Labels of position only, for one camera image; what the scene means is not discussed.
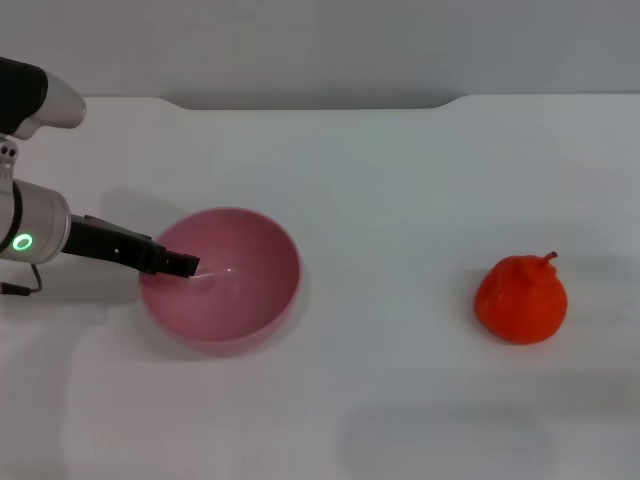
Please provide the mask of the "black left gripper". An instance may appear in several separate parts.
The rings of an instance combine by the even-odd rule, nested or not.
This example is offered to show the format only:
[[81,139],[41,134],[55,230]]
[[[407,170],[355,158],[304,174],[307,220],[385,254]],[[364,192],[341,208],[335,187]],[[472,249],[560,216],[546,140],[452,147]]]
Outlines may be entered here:
[[147,235],[88,215],[72,216],[62,252],[180,278],[193,277],[200,263],[196,256],[166,250]]

